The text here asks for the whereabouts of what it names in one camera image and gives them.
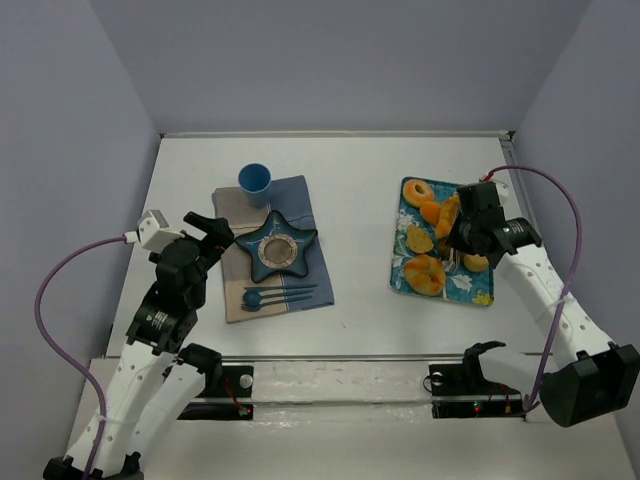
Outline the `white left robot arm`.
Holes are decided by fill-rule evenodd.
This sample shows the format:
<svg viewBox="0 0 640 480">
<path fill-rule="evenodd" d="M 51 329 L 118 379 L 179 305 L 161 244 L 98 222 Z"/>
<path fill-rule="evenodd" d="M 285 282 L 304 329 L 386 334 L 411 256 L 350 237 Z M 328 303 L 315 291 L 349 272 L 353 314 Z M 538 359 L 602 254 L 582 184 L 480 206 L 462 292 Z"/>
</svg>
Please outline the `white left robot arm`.
<svg viewBox="0 0 640 480">
<path fill-rule="evenodd" d="M 223 371 L 221 355 L 185 342 L 206 301 L 209 270 L 234 242 L 224 218 L 187 213 L 202 238 L 169 227 L 158 210 L 146 211 L 133 231 L 111 243 L 137 244 L 149 253 L 155 280 L 126 331 L 119 363 L 107 387 L 65 352 L 44 325 L 38 289 L 34 317 L 48 345 L 94 388 L 98 406 L 67 452 L 48 461 L 46 479 L 141 479 L 150 452 L 187 405 Z"/>
</svg>

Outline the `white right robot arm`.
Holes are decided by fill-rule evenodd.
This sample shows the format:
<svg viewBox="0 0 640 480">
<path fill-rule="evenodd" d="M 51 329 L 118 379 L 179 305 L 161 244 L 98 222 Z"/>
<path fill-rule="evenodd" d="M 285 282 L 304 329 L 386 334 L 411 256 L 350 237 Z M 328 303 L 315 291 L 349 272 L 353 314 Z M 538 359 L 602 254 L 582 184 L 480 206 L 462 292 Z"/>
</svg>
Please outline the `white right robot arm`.
<svg viewBox="0 0 640 480">
<path fill-rule="evenodd" d="M 557 425 L 570 427 L 625 408 L 639 375 L 638 350 L 618 345 L 588 319 L 530 222 L 506 218 L 494 183 L 460 186 L 457 198 L 448 245 L 485 257 L 547 336 L 536 374 L 520 374 L 512 384 L 523 395 L 523 413 L 542 406 Z"/>
</svg>

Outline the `orange striped croissant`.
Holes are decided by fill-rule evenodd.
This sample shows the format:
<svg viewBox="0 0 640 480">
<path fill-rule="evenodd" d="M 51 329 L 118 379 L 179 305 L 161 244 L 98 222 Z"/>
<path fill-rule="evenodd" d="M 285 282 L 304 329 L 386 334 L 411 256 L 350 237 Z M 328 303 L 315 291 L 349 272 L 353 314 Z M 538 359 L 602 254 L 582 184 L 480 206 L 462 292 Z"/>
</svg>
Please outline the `orange striped croissant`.
<svg viewBox="0 0 640 480">
<path fill-rule="evenodd" d="M 435 235 L 438 241 L 449 236 L 459 211 L 460 200 L 457 195 L 453 195 L 440 205 L 439 219 L 435 226 Z"/>
</svg>

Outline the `stainless steel tongs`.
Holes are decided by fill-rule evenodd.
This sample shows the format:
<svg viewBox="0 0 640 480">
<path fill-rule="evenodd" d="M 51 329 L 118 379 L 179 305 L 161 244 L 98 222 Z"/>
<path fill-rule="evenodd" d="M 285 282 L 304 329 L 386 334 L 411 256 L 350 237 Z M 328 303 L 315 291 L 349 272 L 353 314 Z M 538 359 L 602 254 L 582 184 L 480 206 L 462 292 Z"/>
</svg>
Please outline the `stainless steel tongs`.
<svg viewBox="0 0 640 480">
<path fill-rule="evenodd" d="M 435 243 L 435 251 L 441 260 L 446 273 L 454 272 L 462 261 L 463 254 L 454 249 L 447 238 L 438 239 Z"/>
</svg>

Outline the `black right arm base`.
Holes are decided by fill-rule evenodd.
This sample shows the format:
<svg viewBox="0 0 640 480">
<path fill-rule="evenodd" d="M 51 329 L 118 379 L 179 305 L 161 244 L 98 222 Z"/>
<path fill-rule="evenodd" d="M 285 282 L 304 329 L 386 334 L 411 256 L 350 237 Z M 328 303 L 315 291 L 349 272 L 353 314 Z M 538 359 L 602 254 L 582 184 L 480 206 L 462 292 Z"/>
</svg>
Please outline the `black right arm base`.
<svg viewBox="0 0 640 480">
<path fill-rule="evenodd" d="M 518 390 L 470 374 L 461 363 L 430 365 L 422 384 L 431 395 L 434 419 L 525 416 Z"/>
</svg>

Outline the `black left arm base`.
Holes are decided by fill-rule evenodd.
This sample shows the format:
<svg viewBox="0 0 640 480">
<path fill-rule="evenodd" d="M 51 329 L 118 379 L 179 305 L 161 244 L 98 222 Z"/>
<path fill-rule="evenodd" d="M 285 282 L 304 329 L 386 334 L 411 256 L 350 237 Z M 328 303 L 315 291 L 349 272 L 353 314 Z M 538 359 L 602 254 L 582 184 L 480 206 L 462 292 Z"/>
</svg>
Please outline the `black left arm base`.
<svg viewBox="0 0 640 480">
<path fill-rule="evenodd" d="M 179 415 L 182 421 L 251 421 L 254 366 L 224 365 L 219 380 L 207 378 L 205 389 Z"/>
</svg>

